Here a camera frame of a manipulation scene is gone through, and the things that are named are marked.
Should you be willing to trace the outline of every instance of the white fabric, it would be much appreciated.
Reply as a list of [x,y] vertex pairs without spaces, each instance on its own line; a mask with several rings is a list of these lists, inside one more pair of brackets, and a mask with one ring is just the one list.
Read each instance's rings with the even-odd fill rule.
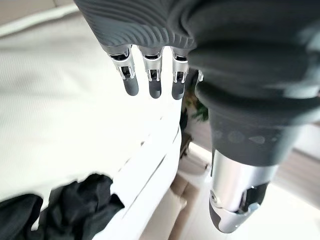
[[169,190],[164,195],[144,229],[140,240],[168,240],[180,211],[187,201]]
[[[94,236],[93,240],[138,240],[140,238],[153,212],[176,176],[180,145],[181,132],[179,131],[167,155],[151,174],[150,179],[134,199],[132,205],[126,206],[118,212],[106,228]],[[144,165],[136,165],[135,167],[145,169]],[[126,189],[130,189],[131,182],[134,182],[135,178],[127,177],[126,179]],[[123,195],[119,193],[118,195],[122,200]]]
[[[80,15],[0,38],[0,202],[32,192],[45,207],[52,188],[98,172],[133,203],[175,139],[181,101],[171,97],[170,49],[159,99],[149,95],[139,50],[132,52],[135,97]],[[118,173],[127,161],[141,164],[137,182]],[[136,187],[126,195],[127,182]]]

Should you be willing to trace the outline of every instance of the robotic arm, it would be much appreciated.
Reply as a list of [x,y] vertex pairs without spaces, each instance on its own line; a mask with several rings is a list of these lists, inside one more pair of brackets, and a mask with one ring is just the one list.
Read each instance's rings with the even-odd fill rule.
[[162,49],[172,48],[172,97],[188,69],[209,109],[215,227],[232,233],[263,199],[302,125],[320,119],[320,32],[314,0],[75,0],[119,71],[139,92],[131,45],[139,46],[153,98]]

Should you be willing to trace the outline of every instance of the white surface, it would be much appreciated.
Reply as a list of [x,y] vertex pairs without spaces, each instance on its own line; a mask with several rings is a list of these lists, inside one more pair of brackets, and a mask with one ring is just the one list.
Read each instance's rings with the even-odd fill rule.
[[[163,52],[159,99],[149,95],[136,47],[140,89],[127,95],[80,15],[0,38],[0,52],[0,202],[32,192],[44,208],[52,188],[98,172],[114,177],[131,204],[177,133],[181,101],[171,97],[170,49]],[[153,148],[145,154],[147,146]],[[145,164],[133,156],[144,156]],[[121,181],[127,173],[117,172],[131,157],[128,166],[139,161],[145,174]]]
[[193,141],[186,156],[179,161],[177,173],[197,188],[201,188],[211,172],[212,153]]
[[187,201],[169,188],[156,207],[140,240],[168,240],[180,211]]
[[179,131],[170,151],[134,200],[134,204],[118,212],[106,228],[93,240],[138,240],[157,205],[174,180],[181,145]]

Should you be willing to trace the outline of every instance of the black fabric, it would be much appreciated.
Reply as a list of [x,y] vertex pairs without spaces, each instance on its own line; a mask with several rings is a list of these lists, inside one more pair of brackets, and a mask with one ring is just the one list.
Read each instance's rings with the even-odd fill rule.
[[25,194],[1,202],[0,240],[91,240],[124,208],[110,193],[112,182],[105,175],[92,174],[64,186],[40,216],[35,231],[31,226],[39,217],[41,197]]

